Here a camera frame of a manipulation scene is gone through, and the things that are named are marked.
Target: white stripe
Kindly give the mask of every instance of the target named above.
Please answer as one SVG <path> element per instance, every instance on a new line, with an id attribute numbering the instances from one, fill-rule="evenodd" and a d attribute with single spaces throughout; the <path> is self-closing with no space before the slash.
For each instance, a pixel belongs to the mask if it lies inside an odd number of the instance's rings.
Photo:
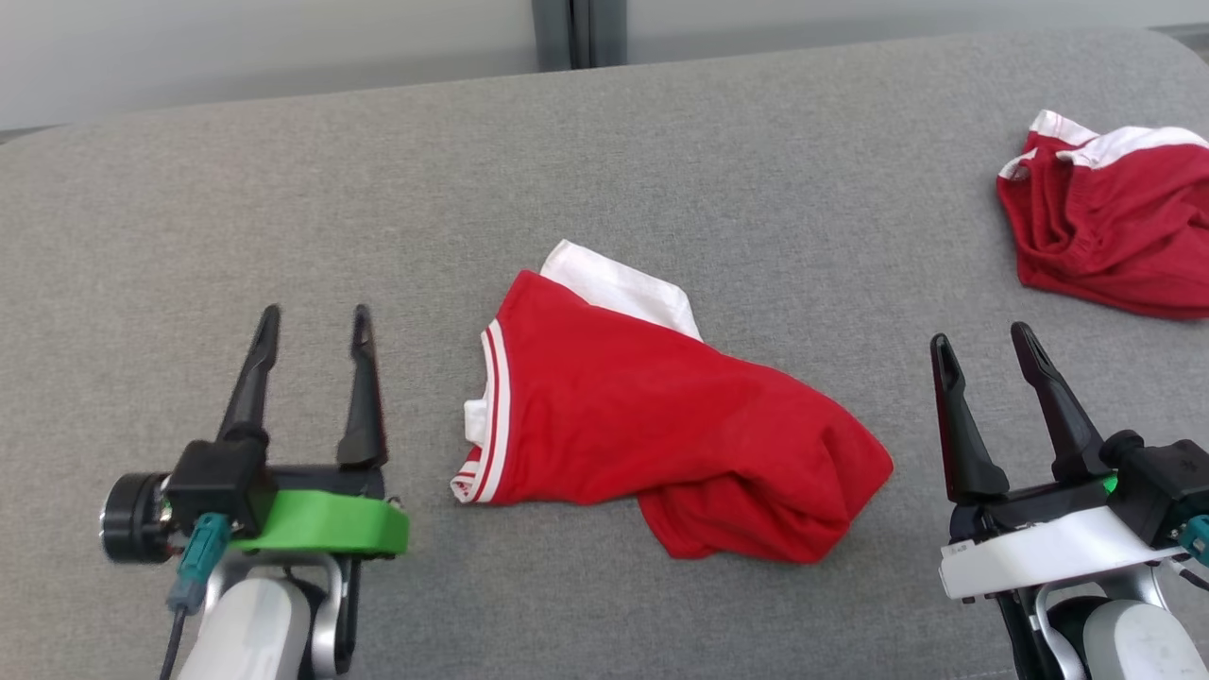
<path id="1" fill-rule="evenodd" d="M 1209 149 L 1209 142 L 1182 127 L 1122 127 L 1081 149 L 1058 151 L 1057 156 L 1080 167 L 1098 169 L 1111 166 L 1134 151 L 1180 145 Z"/>
<path id="2" fill-rule="evenodd" d="M 482 341 L 482 358 L 487 364 L 487 387 L 482 391 L 482 399 L 487 404 L 486 410 L 490 417 L 491 409 L 493 407 L 492 400 L 494 399 L 496 392 L 496 368 L 491 361 L 491 345 L 487 341 L 487 332 L 484 330 L 479 338 Z M 479 492 L 479 486 L 482 484 L 482 474 L 480 474 L 480 471 L 485 469 L 490 465 L 491 444 L 491 426 L 488 422 L 487 431 L 482 439 L 482 457 L 479 461 L 465 461 L 458 474 L 450 480 L 450 489 L 453 491 L 453 496 L 456 496 L 459 502 L 469 503 L 470 500 L 474 499 L 474 495 Z M 472 472 L 468 469 L 470 466 L 473 466 L 474 480 L 467 484 L 463 473 Z"/>
<path id="3" fill-rule="evenodd" d="M 1078 125 L 1077 122 L 1064 119 L 1059 114 L 1042 109 L 1037 117 L 1029 126 L 1029 129 L 1042 134 L 1045 137 L 1051 137 L 1053 139 L 1060 139 L 1071 146 L 1082 146 L 1088 142 L 1099 137 L 1091 129 Z"/>
<path id="4" fill-rule="evenodd" d="M 1011 161 L 1008 161 L 1006 166 L 1003 166 L 1003 169 L 999 171 L 999 175 L 1002 177 L 1003 179 L 1011 179 L 1011 180 L 1028 179 L 1030 173 L 1028 168 L 1020 167 L 1020 161 L 1031 160 L 1036 157 L 1036 155 L 1037 150 L 1034 149 L 1028 154 L 1024 154 L 1023 156 L 1017 156 L 1012 159 Z"/>
<path id="5" fill-rule="evenodd" d="M 504 465 L 508 460 L 508 430 L 513 415 L 511 382 L 509 381 L 508 374 L 508 352 L 504 350 L 504 332 L 499 328 L 498 319 L 492 319 L 487 328 L 491 330 L 491 338 L 494 340 L 496 345 L 496 363 L 499 369 L 499 374 L 496 379 L 499 381 L 499 399 L 496 404 L 493 404 L 493 409 L 488 409 L 488 413 L 493 413 L 494 416 L 496 437 L 493 442 L 488 443 L 492 446 L 492 450 L 491 454 L 484 459 L 482 463 L 487 478 L 484 482 L 485 486 L 482 489 L 482 495 L 479 496 L 480 503 L 490 503 L 491 499 L 496 496 L 496 490 L 499 489 L 499 477 L 503 474 Z"/>

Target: white plastic part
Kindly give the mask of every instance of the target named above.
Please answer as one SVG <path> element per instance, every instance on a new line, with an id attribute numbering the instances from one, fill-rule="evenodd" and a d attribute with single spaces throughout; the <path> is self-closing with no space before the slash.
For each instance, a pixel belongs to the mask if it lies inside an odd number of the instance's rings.
<path id="1" fill-rule="evenodd" d="M 1161 560 L 1184 548 L 1152 549 L 1111 509 L 1099 507 L 941 552 L 941 582 L 959 600 Z"/>
<path id="2" fill-rule="evenodd" d="M 296 680 L 311 606 L 293 583 L 248 578 L 206 616 L 178 680 Z"/>
<path id="3" fill-rule="evenodd" d="M 1100 605 L 1083 627 L 1095 680 L 1209 680 L 1197 646 L 1165 609 L 1132 600 Z"/>

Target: robotic arm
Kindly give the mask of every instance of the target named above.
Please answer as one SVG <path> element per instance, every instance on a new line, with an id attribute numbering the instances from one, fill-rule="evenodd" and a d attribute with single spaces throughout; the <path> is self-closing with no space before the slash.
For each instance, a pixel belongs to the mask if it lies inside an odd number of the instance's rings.
<path id="1" fill-rule="evenodd" d="M 280 310 L 265 310 L 214 442 L 192 442 L 170 473 L 122 476 L 100 515 L 115 563 L 180 555 L 161 679 L 186 616 L 203 615 L 181 680 L 293 680 L 346 673 L 357 644 L 361 561 L 407 547 L 407 517 L 386 500 L 388 460 L 369 310 L 353 318 L 353 390 L 336 463 L 267 465 L 268 371 Z M 320 583 L 294 575 L 318 567 Z"/>
<path id="2" fill-rule="evenodd" d="M 1054 446 L 1054 482 L 1012 490 L 978 433 L 949 339 L 932 339 L 949 544 L 941 582 L 953 599 L 994 599 L 1023 680 L 1209 680 L 1187 632 L 1168 611 L 1155 569 L 1207 561 L 1209 454 L 1188 440 L 1145 446 L 1132 431 L 1100 438 L 1024 323 L 1012 341 L 1036 390 Z M 1104 597 L 1049 605 L 1062 589 Z"/>

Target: gray table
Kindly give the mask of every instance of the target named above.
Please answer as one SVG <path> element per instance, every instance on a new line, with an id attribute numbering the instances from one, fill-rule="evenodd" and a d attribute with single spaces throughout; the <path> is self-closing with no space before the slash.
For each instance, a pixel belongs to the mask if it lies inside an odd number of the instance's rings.
<path id="1" fill-rule="evenodd" d="M 210 437 L 284 307 L 277 461 L 330 460 L 375 312 L 411 554 L 365 571 L 353 678 L 1012 675 L 948 601 L 927 340 L 1013 483 L 1049 444 L 1007 328 L 1100 427 L 1209 442 L 1209 327 L 1028 290 L 994 194 L 1037 110 L 1209 133 L 1209 70 L 1138 31 L 947 38 L 131 115 L 0 146 L 0 662 L 150 678 L 168 567 L 109 566 L 122 472 Z M 461 507 L 478 333 L 560 238 L 676 282 L 706 341 L 845 404 L 897 471 L 822 564 L 669 559 L 632 500 Z M 1202 594 L 1173 586 L 1196 639 Z"/>

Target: folded red garment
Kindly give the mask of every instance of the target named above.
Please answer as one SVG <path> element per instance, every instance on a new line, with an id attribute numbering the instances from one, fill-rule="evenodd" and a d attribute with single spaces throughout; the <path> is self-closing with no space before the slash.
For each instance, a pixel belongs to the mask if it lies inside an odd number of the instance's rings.
<path id="1" fill-rule="evenodd" d="M 1097 134 L 1053 111 L 999 174 L 1025 286 L 1164 318 L 1209 317 L 1209 143 Z"/>
<path id="2" fill-rule="evenodd" d="M 638 495 L 672 557 L 817 561 L 890 477 L 851 414 L 774 369 L 522 271 L 482 334 L 487 436 L 463 502 Z"/>

